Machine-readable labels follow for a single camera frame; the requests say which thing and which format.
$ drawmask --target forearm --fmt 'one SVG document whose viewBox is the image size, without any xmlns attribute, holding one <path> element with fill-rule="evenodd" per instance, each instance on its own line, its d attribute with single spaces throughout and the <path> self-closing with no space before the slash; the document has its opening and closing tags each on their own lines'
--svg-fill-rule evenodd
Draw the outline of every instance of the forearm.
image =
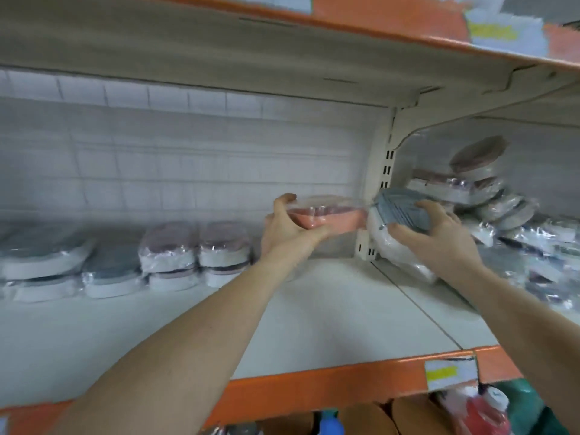
<svg viewBox="0 0 580 435">
<path fill-rule="evenodd" d="M 580 433 L 580 327 L 483 266 L 447 282 L 470 300 L 524 377 L 571 433 Z"/>
<path fill-rule="evenodd" d="M 259 262 L 160 329 L 106 372 L 52 433 L 196 433 L 293 265 Z"/>
</svg>

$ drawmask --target person's right arm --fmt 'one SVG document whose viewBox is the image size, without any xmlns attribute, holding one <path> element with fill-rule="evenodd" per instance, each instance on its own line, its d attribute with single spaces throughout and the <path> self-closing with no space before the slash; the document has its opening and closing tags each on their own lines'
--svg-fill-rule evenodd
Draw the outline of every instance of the person's right arm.
<svg viewBox="0 0 580 435">
<path fill-rule="evenodd" d="M 418 204 L 431 232 L 388 232 L 474 305 L 500 345 L 572 434 L 580 434 L 580 327 L 486 268 L 468 230 L 441 205 Z"/>
</svg>

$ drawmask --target yellow mark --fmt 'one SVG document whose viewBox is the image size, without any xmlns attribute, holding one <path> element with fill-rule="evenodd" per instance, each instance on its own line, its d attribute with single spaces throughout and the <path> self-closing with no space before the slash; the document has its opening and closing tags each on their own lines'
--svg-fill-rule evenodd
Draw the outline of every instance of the yellow mark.
<svg viewBox="0 0 580 435">
<path fill-rule="evenodd" d="M 445 368 L 434 369 L 427 371 L 427 381 L 433 382 L 435 380 L 448 379 L 457 375 L 457 366 L 446 366 Z"/>
<path fill-rule="evenodd" d="M 486 24 L 468 21 L 469 32 L 471 36 L 478 38 L 501 39 L 505 41 L 514 41 L 518 34 L 511 26 L 502 26 L 501 24 Z"/>
</svg>

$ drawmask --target person's left hand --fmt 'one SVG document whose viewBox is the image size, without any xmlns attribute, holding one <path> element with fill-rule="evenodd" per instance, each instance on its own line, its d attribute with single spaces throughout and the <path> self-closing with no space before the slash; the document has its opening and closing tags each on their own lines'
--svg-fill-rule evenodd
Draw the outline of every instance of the person's left hand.
<svg viewBox="0 0 580 435">
<path fill-rule="evenodd" d="M 286 212 L 286 204 L 295 199 L 295 194 L 284 194 L 274 200 L 274 213 L 265 219 L 262 259 L 291 259 L 295 265 L 308 258 L 321 241 L 334 235 L 329 225 L 312 230 L 297 226 Z"/>
</svg>

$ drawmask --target hand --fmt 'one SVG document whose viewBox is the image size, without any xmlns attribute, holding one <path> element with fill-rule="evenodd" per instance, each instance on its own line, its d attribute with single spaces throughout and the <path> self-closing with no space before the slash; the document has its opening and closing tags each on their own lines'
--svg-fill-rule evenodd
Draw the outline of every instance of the hand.
<svg viewBox="0 0 580 435">
<path fill-rule="evenodd" d="M 461 267 L 483 267 L 475 241 L 461 226 L 457 215 L 447 214 L 439 203 L 423 200 L 417 203 L 429 214 L 431 231 L 424 235 L 406 226 L 391 223 L 388 233 L 409 247 L 419 260 L 437 276 L 448 280 Z"/>
<path fill-rule="evenodd" d="M 296 265 L 308 258 L 321 241 L 334 235 L 328 225 L 312 230 L 297 226 L 286 212 L 286 204 L 295 199 L 295 194 L 284 194 L 274 200 L 274 213 L 265 219 L 262 259 L 289 259 Z"/>
</svg>

